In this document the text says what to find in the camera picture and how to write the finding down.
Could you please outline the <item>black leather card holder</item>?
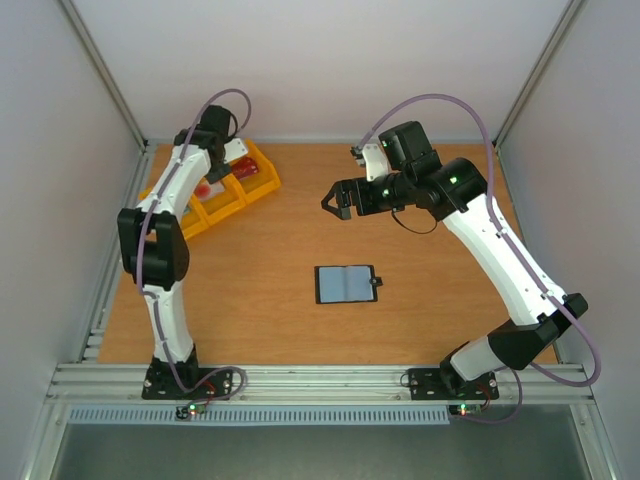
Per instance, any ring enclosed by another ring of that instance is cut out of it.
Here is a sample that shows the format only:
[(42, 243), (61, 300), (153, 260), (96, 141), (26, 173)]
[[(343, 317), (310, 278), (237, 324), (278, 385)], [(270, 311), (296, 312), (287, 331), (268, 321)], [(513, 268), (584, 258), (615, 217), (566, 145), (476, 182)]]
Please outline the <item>black leather card holder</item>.
[(315, 302), (321, 305), (372, 303), (384, 285), (373, 265), (331, 265), (314, 268)]

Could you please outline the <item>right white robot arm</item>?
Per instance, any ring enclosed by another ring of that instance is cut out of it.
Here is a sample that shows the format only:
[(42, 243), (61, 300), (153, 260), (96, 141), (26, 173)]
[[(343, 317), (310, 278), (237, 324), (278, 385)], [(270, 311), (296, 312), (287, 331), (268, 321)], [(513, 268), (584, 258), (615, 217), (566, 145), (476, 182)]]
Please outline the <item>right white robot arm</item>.
[(440, 381), (450, 396), (467, 394), (479, 377), (501, 367), (529, 366), (587, 311), (586, 299), (547, 279), (470, 160), (442, 163), (417, 121), (388, 129), (378, 139), (351, 151), (366, 174), (335, 182), (322, 209), (341, 220), (396, 213), (407, 206), (426, 210), (462, 242), (490, 279), (509, 318), (441, 361)]

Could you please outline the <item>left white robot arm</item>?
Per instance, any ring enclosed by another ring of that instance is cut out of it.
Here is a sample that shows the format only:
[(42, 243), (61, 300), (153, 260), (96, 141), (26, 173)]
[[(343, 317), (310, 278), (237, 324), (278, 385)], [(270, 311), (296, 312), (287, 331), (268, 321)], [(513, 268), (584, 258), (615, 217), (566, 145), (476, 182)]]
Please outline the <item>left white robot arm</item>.
[(181, 220), (200, 181), (229, 171), (225, 144), (236, 122), (222, 106), (203, 107), (192, 126), (175, 136), (171, 158), (150, 193), (117, 216), (122, 264), (144, 297), (152, 324), (152, 371), (166, 375), (167, 388), (179, 398), (195, 395), (202, 381), (184, 310), (190, 254)]

